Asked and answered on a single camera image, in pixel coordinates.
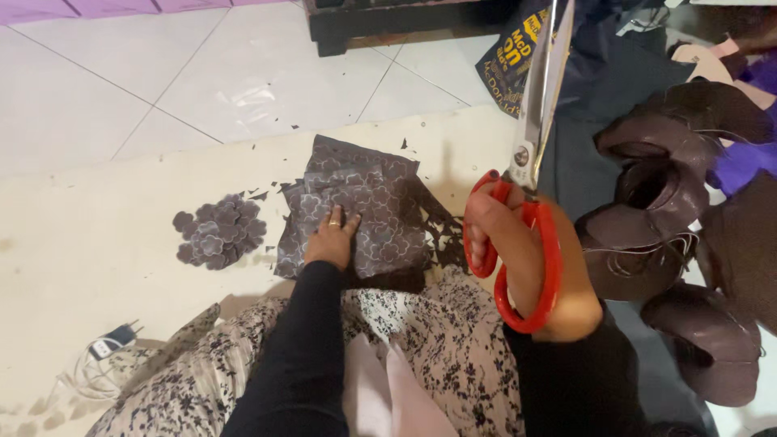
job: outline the hand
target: hand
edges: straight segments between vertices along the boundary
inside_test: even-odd
[[[350,261],[350,239],[354,238],[361,215],[356,214],[345,226],[342,226],[343,207],[335,206],[327,212],[319,225],[317,233],[308,238],[305,251],[305,264],[313,261],[327,261],[340,271],[348,267]]]
[[[513,186],[502,205],[489,196],[494,184],[485,184],[467,200],[464,220],[472,240],[472,263],[479,267],[486,254],[488,240],[496,247],[507,266],[507,287],[519,314],[534,311],[545,279],[542,242],[536,231],[521,219],[524,192]],[[561,246],[563,273],[556,306],[548,323],[533,333],[536,341],[577,341],[594,332],[602,311],[588,279],[583,249],[574,226],[564,211],[548,198],[540,197],[552,210]]]

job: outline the purple fabric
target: purple fabric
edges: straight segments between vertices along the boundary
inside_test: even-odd
[[[229,8],[229,0],[156,0],[162,12],[191,11],[194,9]]]
[[[766,113],[777,124],[777,104],[769,107]],[[766,170],[777,176],[777,138],[774,142],[763,145],[733,143],[718,158],[713,170],[714,177],[710,182],[730,198],[747,185],[759,170]]]
[[[151,0],[69,0],[69,2],[84,18],[159,13]]]
[[[777,94],[777,50],[770,51],[748,69],[748,82],[767,93]]]
[[[76,16],[62,0],[0,0],[0,25]]]

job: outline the grout line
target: grout line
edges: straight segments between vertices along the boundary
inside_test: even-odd
[[[375,92],[378,91],[378,88],[383,83],[383,79],[386,77],[386,75],[389,73],[389,70],[391,69],[391,66],[394,65],[394,61],[391,61],[391,64],[388,64],[388,68],[386,69],[386,72],[383,73],[383,76],[381,77],[381,80],[378,82],[378,86],[375,87],[375,89],[372,90],[372,94],[370,94],[370,98],[367,99],[367,103],[364,105],[363,108],[361,108],[361,112],[359,113],[359,117],[356,117],[356,123],[359,122],[361,119],[362,114],[364,114],[364,110],[367,109],[367,107],[370,105],[370,101],[372,101],[372,97],[375,95]]]
[[[232,11],[232,8],[229,8],[229,9],[227,9],[227,12],[225,12],[225,14],[224,14],[223,16],[221,16],[221,19],[220,19],[220,20],[218,20],[218,23],[216,23],[216,25],[215,25],[215,26],[213,26],[213,29],[211,29],[211,31],[208,33],[208,35],[205,37],[205,39],[203,39],[203,40],[202,40],[202,42],[200,43],[200,45],[199,45],[199,46],[197,46],[197,49],[196,49],[196,50],[194,51],[194,53],[192,53],[192,55],[189,57],[189,60],[188,60],[188,61],[186,61],[186,64],[184,64],[184,65],[183,65],[183,67],[181,67],[181,69],[178,71],[178,74],[176,74],[176,77],[172,78],[172,80],[170,81],[170,83],[169,83],[169,84],[167,84],[167,87],[165,87],[165,90],[164,90],[164,91],[162,91],[162,94],[159,94],[159,97],[157,97],[157,98],[156,98],[156,100],[154,101],[154,103],[152,103],[152,105],[153,105],[154,107],[156,107],[156,104],[157,104],[157,103],[159,103],[159,101],[160,101],[160,100],[163,98],[163,96],[165,95],[165,93],[167,93],[167,90],[168,90],[168,89],[170,89],[170,86],[172,86],[172,84],[173,84],[173,83],[176,81],[176,79],[178,79],[178,77],[181,75],[181,73],[183,73],[183,70],[184,70],[184,69],[186,69],[187,65],[189,65],[189,63],[192,61],[192,59],[194,59],[194,57],[195,57],[195,56],[197,56],[197,53],[199,53],[199,52],[200,52],[200,49],[202,48],[202,46],[204,46],[204,45],[205,45],[205,42],[206,42],[208,39],[210,39],[211,35],[213,35],[213,32],[215,32],[215,31],[216,31],[216,29],[218,29],[218,27],[221,25],[221,22],[222,22],[222,21],[224,21],[224,19],[227,17],[227,14],[229,14],[229,13],[230,13],[230,11]]]
[[[148,117],[148,115],[151,113],[152,110],[154,110],[154,107],[148,108],[148,112],[146,113],[146,115],[144,115],[143,118],[141,118],[141,120],[138,122],[138,124],[135,125],[135,127],[132,129],[132,132],[130,132],[127,138],[124,139],[124,142],[121,143],[121,145],[113,154],[113,156],[110,157],[109,161],[113,161],[113,158],[116,158],[116,155],[118,155],[119,152],[121,152],[121,149],[124,148],[124,145],[127,144],[128,141],[130,141],[130,138],[132,138],[132,135],[134,135],[135,131],[141,126],[141,124],[143,123],[143,120],[145,120],[146,117]]]
[[[397,50],[396,54],[394,55],[394,58],[390,58],[388,55],[384,54],[382,51],[378,50],[377,48],[375,48],[375,47],[372,47],[372,46],[368,46],[367,44],[365,44],[365,43],[361,42],[361,38],[360,38],[360,39],[358,39],[358,40],[356,40],[356,41],[357,41],[359,44],[363,45],[364,47],[371,48],[372,50],[374,50],[374,51],[377,51],[379,54],[381,54],[381,55],[383,55],[383,56],[385,56],[385,57],[387,57],[388,59],[391,59],[391,60],[393,61],[394,59],[396,59],[396,57],[397,57],[397,56],[399,56],[399,52],[400,52],[400,51],[402,51],[402,47],[405,47],[405,41],[407,41],[407,38],[408,38],[408,37],[405,37],[405,38],[402,40],[402,42],[399,42],[399,43],[397,43],[397,44],[400,44],[400,45],[399,45],[399,50]]]
[[[110,80],[108,80],[108,79],[105,79],[104,77],[102,77],[101,75],[98,75],[97,73],[93,72],[92,70],[88,69],[87,67],[84,67],[83,65],[80,65],[78,62],[76,62],[76,61],[73,61],[72,59],[68,58],[67,56],[64,56],[63,54],[60,54],[60,53],[56,52],[55,50],[51,49],[50,47],[46,46],[45,44],[42,44],[42,43],[40,43],[40,42],[38,42],[38,41],[35,41],[33,38],[30,38],[30,37],[28,37],[28,36],[27,36],[27,35],[25,35],[24,33],[21,33],[21,32],[19,32],[18,30],[14,29],[13,27],[11,27],[11,26],[7,26],[7,27],[8,27],[10,30],[13,30],[14,32],[18,33],[19,35],[21,35],[21,36],[25,37],[26,39],[28,39],[28,40],[30,40],[30,41],[32,41],[32,42],[34,42],[35,44],[38,44],[39,46],[41,46],[41,47],[45,48],[46,50],[50,51],[51,53],[53,53],[53,54],[56,54],[58,57],[60,57],[60,58],[62,58],[62,59],[65,59],[66,61],[68,61],[68,62],[72,63],[73,65],[76,65],[76,66],[78,66],[80,69],[84,70],[85,72],[89,72],[89,73],[91,73],[91,74],[93,74],[93,75],[97,76],[98,78],[100,78],[100,79],[102,79],[102,80],[104,80],[104,81],[108,82],[109,84],[111,84],[111,85],[113,85],[113,86],[117,87],[118,89],[121,89],[122,91],[126,92],[127,94],[130,94],[130,95],[132,95],[132,96],[135,96],[135,97],[137,97],[138,99],[140,99],[141,101],[143,101],[143,102],[146,102],[146,103],[148,103],[149,105],[152,105],[152,106],[153,106],[153,103],[151,103],[151,102],[147,101],[147,100],[146,100],[146,99],[144,99],[143,97],[140,97],[139,95],[137,95],[137,94],[135,94],[135,93],[133,93],[133,92],[131,92],[131,91],[129,91],[129,90],[127,90],[127,89],[125,89],[125,88],[123,88],[123,87],[121,87],[121,86],[119,86],[119,85],[117,85],[117,84],[113,83],[113,82],[111,82]]]
[[[166,110],[163,110],[162,108],[157,108],[157,107],[155,107],[155,108],[157,110],[160,110],[163,113],[169,115],[170,117],[175,118],[176,120],[180,121],[181,123],[185,124],[186,126],[189,126],[190,128],[194,129],[195,131],[200,132],[202,135],[205,135],[206,137],[208,137],[208,138],[212,139],[213,141],[217,142],[218,144],[224,144],[224,142],[222,140],[220,140],[218,138],[215,138],[215,137],[212,137],[207,132],[204,132],[204,131],[201,131],[200,129],[195,128],[191,124],[188,124],[187,122],[181,120],[180,118],[176,117],[175,115],[172,115],[171,113],[167,112]]]
[[[399,46],[399,50],[396,51],[396,54],[394,55],[394,58],[391,59],[392,61],[395,61],[396,57],[399,56],[399,52],[402,51],[403,48],[405,48],[405,43],[407,42],[408,38],[410,38],[410,35],[408,35],[407,37],[405,37],[405,39],[402,40],[402,43]]]
[[[413,73],[414,75],[416,75],[416,76],[418,76],[418,77],[422,78],[423,80],[425,80],[425,81],[429,82],[430,84],[432,84],[432,85],[436,86],[436,87],[437,87],[437,88],[439,88],[441,91],[445,92],[446,94],[448,94],[449,96],[451,96],[451,97],[455,98],[456,100],[458,100],[458,101],[460,101],[460,102],[464,103],[464,104],[465,104],[465,105],[467,105],[468,107],[471,107],[471,106],[472,106],[472,105],[470,105],[469,103],[466,103],[466,102],[464,101],[464,99],[460,99],[460,98],[458,98],[456,95],[454,95],[453,93],[451,93],[451,92],[447,91],[445,88],[443,88],[443,87],[439,86],[438,84],[436,84],[436,83],[434,83],[434,82],[430,81],[429,79],[427,79],[427,78],[423,77],[422,75],[420,75],[420,74],[418,74],[418,73],[414,72],[413,70],[411,70],[411,69],[407,68],[406,66],[404,66],[404,65],[402,65],[402,64],[400,64],[400,63],[398,63],[397,61],[394,61],[394,63],[395,63],[395,64],[397,64],[398,66],[400,66],[400,67],[404,68],[404,69],[405,69],[405,70],[407,70],[408,72],[411,72],[411,73]]]

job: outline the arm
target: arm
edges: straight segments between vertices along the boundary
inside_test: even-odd
[[[358,218],[327,229],[327,216],[308,240],[305,269],[222,437],[348,435],[340,293],[357,225]]]
[[[467,201],[472,262],[482,262],[490,239],[507,266],[516,310],[529,314],[545,277],[542,245],[520,219],[523,192],[511,190],[502,205],[487,195],[492,188],[483,185]],[[562,251],[556,305],[531,335],[504,327],[517,362],[527,436],[641,437],[646,421],[637,397],[636,353],[596,298],[574,226],[558,205],[542,202],[552,209]]]
[[[609,313],[572,343],[535,342],[504,325],[515,356],[528,437],[646,434],[636,353]]]

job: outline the black sleeve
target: black sleeve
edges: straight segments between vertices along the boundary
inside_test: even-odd
[[[636,353],[606,307],[597,330],[573,343],[535,343],[503,330],[517,362],[527,437],[646,434]]]
[[[343,273],[330,263],[305,267],[222,437],[348,435],[340,315],[344,286]]]

